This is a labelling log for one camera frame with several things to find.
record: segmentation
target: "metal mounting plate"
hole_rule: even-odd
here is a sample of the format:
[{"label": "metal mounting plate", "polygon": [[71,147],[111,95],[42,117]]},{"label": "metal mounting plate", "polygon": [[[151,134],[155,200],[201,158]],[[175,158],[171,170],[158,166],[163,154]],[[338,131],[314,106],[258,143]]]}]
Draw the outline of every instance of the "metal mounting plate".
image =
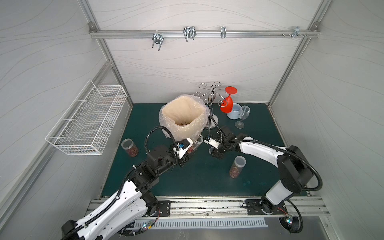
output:
[{"label": "metal mounting plate", "polygon": [[[245,203],[247,203],[248,206],[252,204],[253,206],[250,206],[247,208],[247,214],[248,215],[265,215],[265,213],[262,211],[262,207],[259,205],[260,199],[246,199]],[[281,201],[277,207],[283,209],[285,212],[287,212],[287,209],[285,207],[284,201]],[[274,211],[271,215],[281,215],[283,214],[280,210]]]},{"label": "metal mounting plate", "polygon": [[170,201],[159,201],[157,207],[160,209],[160,217],[169,217]]},{"label": "metal mounting plate", "polygon": [[88,23],[88,26],[89,26],[89,32],[90,32],[90,33],[95,33],[95,32],[97,32],[96,24],[94,24],[94,23]]}]

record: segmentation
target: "light blue cup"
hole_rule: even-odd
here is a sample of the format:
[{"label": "light blue cup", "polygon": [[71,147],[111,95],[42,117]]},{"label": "light blue cup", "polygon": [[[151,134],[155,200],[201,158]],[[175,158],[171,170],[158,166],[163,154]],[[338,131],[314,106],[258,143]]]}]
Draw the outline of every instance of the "light blue cup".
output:
[{"label": "light blue cup", "polygon": [[227,117],[233,120],[238,119],[240,109],[241,109],[241,106],[237,103],[234,103],[232,107],[232,111],[230,113],[227,113]]}]

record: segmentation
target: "plastic bag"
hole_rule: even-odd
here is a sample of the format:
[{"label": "plastic bag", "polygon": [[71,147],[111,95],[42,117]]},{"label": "plastic bag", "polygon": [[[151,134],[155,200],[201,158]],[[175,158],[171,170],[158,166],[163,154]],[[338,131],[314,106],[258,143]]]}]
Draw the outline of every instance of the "plastic bag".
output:
[{"label": "plastic bag", "polygon": [[176,141],[201,133],[208,122],[209,108],[193,95],[180,95],[159,112],[159,122],[170,130]]}]

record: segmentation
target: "vent grille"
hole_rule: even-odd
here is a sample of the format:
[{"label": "vent grille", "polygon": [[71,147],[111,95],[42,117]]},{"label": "vent grille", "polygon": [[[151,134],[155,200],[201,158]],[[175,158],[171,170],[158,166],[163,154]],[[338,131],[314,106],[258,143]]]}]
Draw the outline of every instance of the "vent grille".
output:
[{"label": "vent grille", "polygon": [[[136,220],[134,229],[141,228],[148,220]],[[191,229],[191,228],[254,228],[268,227],[263,217],[247,218],[192,218],[159,219],[153,229]]]}]

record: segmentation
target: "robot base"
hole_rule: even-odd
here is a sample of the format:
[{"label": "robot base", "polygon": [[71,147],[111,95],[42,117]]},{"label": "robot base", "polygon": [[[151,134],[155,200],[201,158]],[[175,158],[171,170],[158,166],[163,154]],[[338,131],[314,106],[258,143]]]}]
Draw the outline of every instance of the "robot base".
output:
[{"label": "robot base", "polygon": [[[245,203],[247,204],[248,215],[265,215],[265,213],[262,211],[263,207],[260,205],[260,199],[246,199]],[[281,201],[276,207],[279,207],[283,209],[285,212],[287,212],[284,201]],[[283,214],[283,213],[277,209],[276,211],[272,212],[271,215],[279,215],[279,214]]]}]

